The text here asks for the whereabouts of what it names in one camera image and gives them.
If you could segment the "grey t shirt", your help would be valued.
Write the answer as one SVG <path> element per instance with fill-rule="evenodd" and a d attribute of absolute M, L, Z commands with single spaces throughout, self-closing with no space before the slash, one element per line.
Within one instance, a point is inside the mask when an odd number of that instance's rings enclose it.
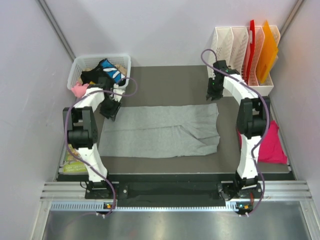
<path fill-rule="evenodd" d="M 103 157 L 174 158 L 217 152 L 216 103 L 184 106 L 122 107 L 100 135 Z"/>

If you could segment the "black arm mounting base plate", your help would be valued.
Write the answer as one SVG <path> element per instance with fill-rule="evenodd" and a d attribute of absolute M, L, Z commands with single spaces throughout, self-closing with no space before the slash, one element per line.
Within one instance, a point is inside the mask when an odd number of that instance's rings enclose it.
<path fill-rule="evenodd" d="M 138 199 L 142 201 L 159 198 L 165 203 L 177 203 L 183 197 L 192 200 L 203 198 L 210 200 L 232 200 L 233 198 L 260 198 L 260 184 L 241 190 L 235 185 L 235 176 L 231 173 L 195 173 L 195 174 L 110 174 L 108 180 L 112 186 L 104 183 L 94 188 L 86 182 L 86 199 Z"/>

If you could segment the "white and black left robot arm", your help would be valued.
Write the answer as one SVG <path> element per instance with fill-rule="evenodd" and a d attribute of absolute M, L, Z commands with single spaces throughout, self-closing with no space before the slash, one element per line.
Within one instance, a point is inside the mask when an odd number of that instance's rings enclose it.
<path fill-rule="evenodd" d="M 114 121 L 121 107 L 124 90 L 119 89 L 112 79 L 100 76 L 97 83 L 79 84 L 71 88 L 79 102 L 71 110 L 63 109 L 66 141 L 84 163 L 89 182 L 96 184 L 96 192 L 102 198 L 109 198 L 114 191 L 106 181 L 108 170 L 103 165 L 98 152 L 98 127 L 95 120 L 97 108 L 106 119 Z"/>

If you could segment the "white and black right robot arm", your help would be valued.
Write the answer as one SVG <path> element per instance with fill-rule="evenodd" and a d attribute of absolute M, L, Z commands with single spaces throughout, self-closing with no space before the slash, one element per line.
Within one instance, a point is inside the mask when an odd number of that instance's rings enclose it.
<path fill-rule="evenodd" d="M 245 198 L 258 185 L 259 142 L 266 135 L 270 123 L 270 99 L 248 86 L 236 69 L 225 60 L 213 63 L 213 77 L 208 80 L 206 99 L 219 100 L 227 90 L 239 105 L 236 130 L 241 137 L 240 162 L 235 174 L 233 192 Z"/>

